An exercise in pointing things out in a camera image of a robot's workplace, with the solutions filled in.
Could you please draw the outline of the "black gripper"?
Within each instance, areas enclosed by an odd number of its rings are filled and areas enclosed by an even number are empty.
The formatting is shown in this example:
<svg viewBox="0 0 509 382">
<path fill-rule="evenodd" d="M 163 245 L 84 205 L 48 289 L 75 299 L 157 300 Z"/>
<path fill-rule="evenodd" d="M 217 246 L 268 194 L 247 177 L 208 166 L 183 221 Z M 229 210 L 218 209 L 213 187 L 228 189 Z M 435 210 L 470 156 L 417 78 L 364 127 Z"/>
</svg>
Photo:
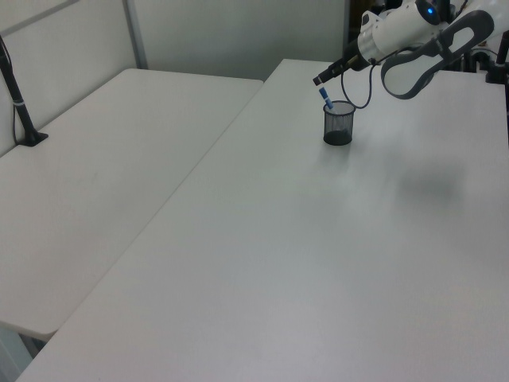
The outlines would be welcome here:
<svg viewBox="0 0 509 382">
<path fill-rule="evenodd" d="M 325 84 L 348 70 L 360 72 L 367 68 L 373 59 L 373 52 L 359 38 L 356 38 L 347 45 L 342 58 L 314 77 L 313 83 L 316 86 Z"/>
</svg>

